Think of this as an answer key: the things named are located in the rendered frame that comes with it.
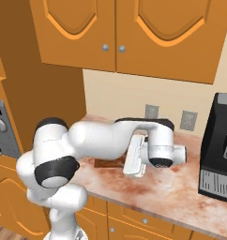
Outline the black countertop appliance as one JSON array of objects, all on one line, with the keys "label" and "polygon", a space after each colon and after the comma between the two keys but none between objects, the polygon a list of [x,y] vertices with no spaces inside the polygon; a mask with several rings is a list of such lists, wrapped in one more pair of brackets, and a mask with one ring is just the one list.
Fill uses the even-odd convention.
[{"label": "black countertop appliance", "polygon": [[227,202],[227,93],[216,93],[201,146],[198,192]]}]

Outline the orange base cabinet door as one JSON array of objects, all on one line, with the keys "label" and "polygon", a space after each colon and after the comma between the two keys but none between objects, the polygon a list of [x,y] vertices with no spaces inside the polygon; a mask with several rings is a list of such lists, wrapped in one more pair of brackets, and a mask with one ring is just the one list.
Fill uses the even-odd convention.
[{"label": "orange base cabinet door", "polygon": [[76,213],[76,219],[88,240],[109,240],[106,215],[84,208]]},{"label": "orange base cabinet door", "polygon": [[166,240],[160,235],[129,225],[112,217],[108,218],[109,240]]}]

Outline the grey wall outlet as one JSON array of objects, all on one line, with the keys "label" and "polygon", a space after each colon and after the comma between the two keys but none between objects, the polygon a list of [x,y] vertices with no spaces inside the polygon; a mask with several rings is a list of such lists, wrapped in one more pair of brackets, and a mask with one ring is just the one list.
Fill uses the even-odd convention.
[{"label": "grey wall outlet", "polygon": [[145,105],[145,117],[148,119],[154,119],[159,116],[159,107],[155,105]]},{"label": "grey wall outlet", "polygon": [[193,131],[195,128],[197,115],[198,113],[196,112],[183,111],[180,122],[180,128],[184,130]]}]

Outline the orange wall cabinet door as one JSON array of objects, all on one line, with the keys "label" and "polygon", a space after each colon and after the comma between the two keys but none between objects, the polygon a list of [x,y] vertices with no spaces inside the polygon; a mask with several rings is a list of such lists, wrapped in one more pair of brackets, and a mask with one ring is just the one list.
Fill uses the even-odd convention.
[{"label": "orange wall cabinet door", "polygon": [[44,63],[115,70],[114,0],[30,0],[30,7]]},{"label": "orange wall cabinet door", "polygon": [[116,70],[211,84],[226,33],[227,0],[116,0]]}]

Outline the orange drawer front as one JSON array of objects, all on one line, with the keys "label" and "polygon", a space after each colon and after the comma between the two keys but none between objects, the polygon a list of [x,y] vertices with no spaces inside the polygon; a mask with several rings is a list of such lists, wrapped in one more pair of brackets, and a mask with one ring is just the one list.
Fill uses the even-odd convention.
[{"label": "orange drawer front", "polygon": [[107,214],[107,202],[91,195],[88,196],[85,208],[103,215]]},{"label": "orange drawer front", "polygon": [[[115,203],[107,203],[108,218],[114,218],[129,225],[135,226],[142,230],[155,233],[162,236],[166,240],[189,240],[191,230],[184,227],[175,225],[165,220],[148,216],[147,214],[140,213],[117,205]],[[148,223],[143,224],[142,219],[147,218]]]}]

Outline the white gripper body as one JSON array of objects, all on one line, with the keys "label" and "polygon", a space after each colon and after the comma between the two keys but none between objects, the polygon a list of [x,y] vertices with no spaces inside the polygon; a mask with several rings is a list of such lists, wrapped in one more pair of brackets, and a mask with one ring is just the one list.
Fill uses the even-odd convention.
[{"label": "white gripper body", "polygon": [[123,173],[128,177],[140,178],[144,176],[145,164],[141,159],[141,150],[144,145],[144,135],[133,135],[127,151]]}]

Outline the orange tall cabinet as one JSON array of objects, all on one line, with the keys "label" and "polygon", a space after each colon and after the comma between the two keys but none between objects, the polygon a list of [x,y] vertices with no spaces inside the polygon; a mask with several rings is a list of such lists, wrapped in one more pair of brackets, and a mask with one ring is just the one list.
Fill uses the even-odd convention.
[{"label": "orange tall cabinet", "polygon": [[[59,117],[67,124],[85,116],[83,71],[40,59],[29,0],[0,0],[0,99],[22,153],[32,147],[38,122]],[[50,230],[48,210],[26,198],[16,160],[0,157],[0,226],[29,240]]]}]

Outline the grey built-in oven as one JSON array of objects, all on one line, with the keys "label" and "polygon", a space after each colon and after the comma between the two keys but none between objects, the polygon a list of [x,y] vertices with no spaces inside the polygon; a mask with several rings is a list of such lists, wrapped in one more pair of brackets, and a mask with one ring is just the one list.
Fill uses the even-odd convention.
[{"label": "grey built-in oven", "polygon": [[5,103],[0,99],[0,157],[2,155],[18,158],[20,154]]}]

